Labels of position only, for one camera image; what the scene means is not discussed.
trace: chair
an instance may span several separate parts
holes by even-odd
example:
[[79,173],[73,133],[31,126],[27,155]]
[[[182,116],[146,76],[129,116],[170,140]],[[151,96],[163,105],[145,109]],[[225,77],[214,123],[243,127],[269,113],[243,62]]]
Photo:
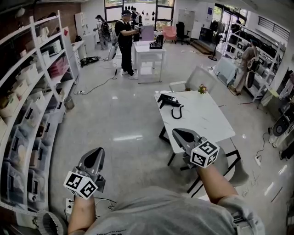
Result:
[[[235,154],[237,155],[237,159],[231,164],[231,166],[228,168],[228,171],[224,174],[224,176],[228,174],[233,167],[235,167],[234,175],[229,180],[229,182],[231,183],[233,187],[238,187],[238,186],[242,186],[243,184],[247,182],[247,180],[249,179],[249,175],[244,170],[244,167],[241,161],[241,156],[238,150],[235,150],[233,152],[226,154],[226,157],[229,157]],[[193,183],[193,185],[189,188],[187,192],[190,193],[199,181],[200,181],[200,177],[196,179],[196,181]],[[198,193],[202,187],[203,187],[203,184],[196,190],[196,192],[192,194],[191,198],[194,197],[195,194]]]
[[164,36],[164,43],[166,40],[174,41],[176,44],[176,28],[175,26],[164,25],[162,27],[162,34]]
[[207,87],[208,92],[211,93],[217,83],[218,80],[213,74],[199,66],[196,66],[186,82],[182,81],[170,83],[170,90],[172,92],[185,91],[186,88],[190,90],[198,90],[199,86],[203,84]]
[[187,34],[185,35],[185,24],[183,22],[178,22],[176,24],[176,36],[178,37],[177,41],[181,41],[182,45],[183,45],[183,41],[190,38],[188,36],[190,31],[187,31]]

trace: electrical outlet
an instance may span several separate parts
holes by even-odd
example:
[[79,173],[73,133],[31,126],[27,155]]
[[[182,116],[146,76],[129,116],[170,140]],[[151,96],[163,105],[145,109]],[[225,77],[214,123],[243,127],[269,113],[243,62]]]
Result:
[[72,213],[73,207],[74,207],[73,199],[67,198],[66,199],[66,207],[65,207],[66,213],[70,215]]

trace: white shelving unit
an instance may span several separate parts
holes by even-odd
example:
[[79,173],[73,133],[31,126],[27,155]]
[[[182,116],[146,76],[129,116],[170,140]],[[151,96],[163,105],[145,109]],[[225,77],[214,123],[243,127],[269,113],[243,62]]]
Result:
[[[252,30],[252,29],[249,29],[249,28],[247,28],[247,27],[245,27],[245,26],[243,26],[243,25],[241,25],[241,24],[238,24],[238,23],[236,23],[236,22],[235,22],[234,24],[239,25],[240,27],[244,28],[245,30],[248,30],[248,31],[250,31],[250,32],[253,32],[254,34],[256,34],[256,35],[258,35],[258,36],[264,38],[262,35],[260,35],[258,32],[254,31],[254,30]],[[236,57],[237,57],[237,55],[236,55],[236,51],[237,51],[238,53],[240,53],[240,54],[242,54],[244,51],[243,51],[242,49],[240,49],[239,47],[237,47],[237,45],[234,45],[234,44],[232,44],[232,43],[229,43],[229,38],[230,38],[230,36],[232,36],[232,35],[236,36],[236,37],[239,38],[243,43],[247,43],[247,44],[248,44],[248,43],[250,43],[250,42],[247,41],[246,39],[240,37],[237,33],[232,33],[232,32],[231,32],[231,28],[232,28],[232,20],[230,21],[229,30],[228,30],[228,32],[230,32],[230,33],[228,34],[228,36],[227,36],[227,38],[226,38],[226,44],[225,44],[224,49],[223,49],[223,52],[222,52],[222,57],[223,57],[224,55],[228,55],[230,58],[233,59],[233,58],[236,58]],[[235,49],[235,52],[234,52],[234,53],[226,51],[226,48],[227,48],[228,45]],[[280,49],[281,49],[281,45],[282,45],[282,43],[280,42],[279,45],[278,45],[278,49],[277,49],[277,53],[276,53],[275,58],[273,58],[272,56],[270,56],[269,54],[267,54],[267,53],[266,53],[265,51],[263,51],[261,48],[257,47],[257,50],[258,50],[259,53],[260,53],[260,54],[259,54],[259,58],[261,58],[261,59],[263,59],[263,60],[270,60],[270,61],[271,61],[271,68],[268,69],[268,68],[266,68],[266,67],[260,65],[260,67],[264,68],[264,71],[265,71],[265,73],[266,73],[266,78],[262,78],[260,75],[256,74],[255,77],[254,77],[254,79],[255,79],[255,81],[257,81],[257,82],[259,83],[260,88],[258,89],[258,88],[255,87],[254,85],[253,85],[250,89],[247,88],[247,90],[253,95],[253,102],[254,102],[256,99],[261,99],[261,98],[263,97],[263,95],[262,95],[261,92],[262,92],[264,89],[268,89],[268,88],[270,87],[270,85],[271,85],[271,81],[269,80],[269,78],[270,78],[270,76],[275,76],[275,73],[273,72],[273,67],[274,67],[275,62],[276,62],[277,59],[278,59],[278,55],[279,55],[279,51],[280,51]]]
[[[38,210],[48,210],[48,182],[49,182],[49,169],[50,169],[50,160],[51,160],[51,153],[52,153],[52,148],[54,145],[54,138],[56,135],[56,131],[57,131],[57,127],[58,124],[61,123],[62,121],[62,117],[65,113],[65,107],[63,104],[63,101],[65,100],[65,98],[68,96],[73,84],[75,83],[74,77],[72,75],[72,69],[70,67],[69,61],[68,61],[68,57],[67,54],[65,53],[65,49],[63,48],[57,55],[54,55],[52,57],[50,57],[50,64],[48,66],[45,65],[44,61],[43,61],[43,56],[41,54],[41,47],[43,47],[44,45],[50,43],[52,40],[57,39],[59,37],[59,40],[61,42],[62,45],[64,45],[64,41],[63,38],[61,36],[61,32],[52,35],[51,37],[47,38],[43,43],[38,44],[37,41],[37,35],[36,35],[36,30],[35,27],[39,26],[40,24],[43,24],[49,20],[58,20],[59,22],[59,28],[62,29],[61,27],[61,22],[60,22],[60,12],[58,11],[58,15],[54,16],[54,17],[50,17],[47,19],[43,19],[41,21],[38,22],[34,22],[34,18],[30,17],[30,24],[9,34],[8,36],[4,37],[2,40],[0,40],[0,44],[6,42],[7,40],[10,40],[11,38],[13,38],[14,36],[18,35],[19,33],[25,31],[25,30],[29,30],[31,31],[32,34],[32,38],[33,38],[33,42],[34,42],[34,46],[35,48],[32,49],[31,51],[29,51],[24,57],[22,57],[14,66],[12,66],[8,72],[6,73],[6,75],[0,80],[0,87],[9,79],[11,79],[11,75],[13,74],[13,72],[20,67],[27,59],[29,59],[33,54],[37,55],[37,58],[40,62],[41,65],[41,69],[42,71],[39,72],[39,74],[36,76],[35,79],[33,79],[33,82],[28,86],[27,90],[25,91],[25,93],[22,95],[22,99],[19,101],[19,104],[15,110],[15,112],[13,113],[12,116],[4,118],[4,121],[7,125],[7,129],[5,132],[4,137],[2,138],[2,141],[0,142],[0,175],[1,175],[1,170],[2,170],[2,163],[3,163],[3,159],[4,159],[4,155],[5,155],[5,149],[6,146],[9,142],[9,138],[10,138],[10,134],[12,131],[12,128],[15,124],[15,121],[22,109],[22,106],[24,105],[25,101],[27,100],[28,96],[30,95],[30,93],[32,92],[32,90],[34,89],[34,87],[36,86],[36,84],[41,80],[44,79],[47,83],[48,86],[45,90],[43,90],[43,95],[45,98],[45,102],[43,103],[43,107],[41,108],[41,112],[39,114],[39,116],[37,117],[37,121],[36,121],[36,125],[33,128],[33,130],[31,131],[30,135],[26,138],[28,141],[28,147],[27,147],[27,151],[25,154],[25,159],[23,161],[22,165],[13,165],[12,166],[14,168],[17,168],[18,170],[21,171],[21,173],[24,175],[24,179],[23,179],[23,183],[24,183],[24,194],[23,194],[23,204],[19,205],[17,203],[7,203],[7,201],[5,201],[2,196],[0,197],[0,206],[7,208],[9,210],[12,210],[16,213],[21,213],[21,214],[27,214],[27,215],[32,215],[32,216],[36,216],[37,211],[36,210],[32,210],[29,209],[28,207],[28,170],[29,170],[29,165],[30,165],[30,158],[31,158],[31,153],[33,150],[33,146],[34,146],[34,142],[36,139],[36,135],[40,126],[40,123],[42,121],[42,118],[45,114],[45,112],[49,112],[50,115],[50,123],[51,123],[51,145],[47,146],[48,148],[48,154],[46,156],[46,160],[45,160],[45,170],[43,172],[39,171],[39,173],[44,177],[45,179],[45,188],[44,188],[44,198],[45,200],[43,202],[36,202],[36,206]],[[67,59],[68,62],[68,67],[66,69],[64,69],[65,73],[70,73],[70,76],[67,77],[67,79],[70,80],[64,80],[64,74],[55,77],[55,78],[51,78],[49,73],[48,73],[48,69],[50,68],[50,66],[61,56],[65,56],[65,58]],[[60,95],[57,92],[57,89],[62,88],[64,96],[61,98]],[[56,101],[57,103],[57,107],[56,109],[47,111],[47,106],[48,104],[53,100]]]

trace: person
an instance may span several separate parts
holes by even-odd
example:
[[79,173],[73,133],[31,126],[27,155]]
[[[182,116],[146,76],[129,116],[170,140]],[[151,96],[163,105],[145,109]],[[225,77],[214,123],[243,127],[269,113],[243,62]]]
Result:
[[76,197],[69,235],[264,235],[261,219],[213,164],[197,168],[209,201],[159,187],[133,191],[95,221],[94,198]]
[[102,28],[102,25],[105,22],[105,20],[102,18],[101,15],[97,15],[96,19],[97,19],[97,27],[93,31],[98,30],[98,36],[100,40],[101,49],[108,50],[108,41],[104,37],[103,28]]
[[[241,27],[237,24],[233,24],[231,27],[232,33],[235,34],[236,32],[241,30]],[[232,43],[234,45],[236,45],[238,42],[238,37],[236,37],[235,35],[232,35],[229,39],[229,43]],[[231,47],[230,45],[227,46],[226,51],[228,52],[235,52],[235,48]]]
[[250,47],[248,47],[241,56],[241,63],[238,67],[236,80],[233,85],[229,86],[229,89],[236,93],[236,95],[240,95],[245,85],[247,73],[248,73],[248,66],[253,58],[258,60],[258,50],[257,50],[258,43],[254,40],[251,40]]
[[138,30],[132,29],[129,21],[131,19],[131,12],[125,10],[121,14],[121,20],[115,23],[115,33],[118,36],[119,48],[122,55],[121,68],[122,75],[129,74],[129,79],[138,79],[134,70],[132,69],[132,37],[138,33]]
[[[142,24],[142,16],[140,15],[140,13],[137,12],[137,9],[135,7],[133,7],[132,9],[132,27],[134,27],[135,25],[139,25],[140,23]],[[138,42],[139,41],[139,34],[134,34],[134,42]]]

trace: white table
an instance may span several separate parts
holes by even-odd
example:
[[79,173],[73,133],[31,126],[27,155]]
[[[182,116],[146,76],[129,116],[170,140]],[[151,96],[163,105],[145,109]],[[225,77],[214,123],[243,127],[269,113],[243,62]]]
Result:
[[[164,57],[166,50],[163,49],[149,49],[149,45],[154,41],[134,42],[135,59],[134,69],[138,70],[138,83],[144,82],[144,78],[154,77],[155,75],[155,62],[161,62],[159,82],[161,82],[162,68],[164,64]],[[152,62],[151,68],[142,68],[143,62]],[[142,74],[142,69],[146,70],[147,75]]]
[[222,74],[227,79],[226,83],[229,84],[235,77],[236,71],[238,69],[237,61],[222,57],[220,61],[215,66],[215,74],[218,76]]
[[[154,96],[156,103],[160,95],[156,94]],[[184,153],[184,150],[178,146],[172,135],[172,130],[175,128],[191,129],[214,143],[235,135],[225,115],[209,93],[200,94],[198,91],[185,91],[168,93],[167,95],[177,98],[178,102],[184,105],[182,108],[182,118],[179,120],[172,117],[172,106],[165,105],[159,109],[164,122],[164,128],[160,137],[164,135],[165,131],[167,132],[174,154]],[[175,116],[179,116],[178,110],[179,108],[177,107],[174,109]]]

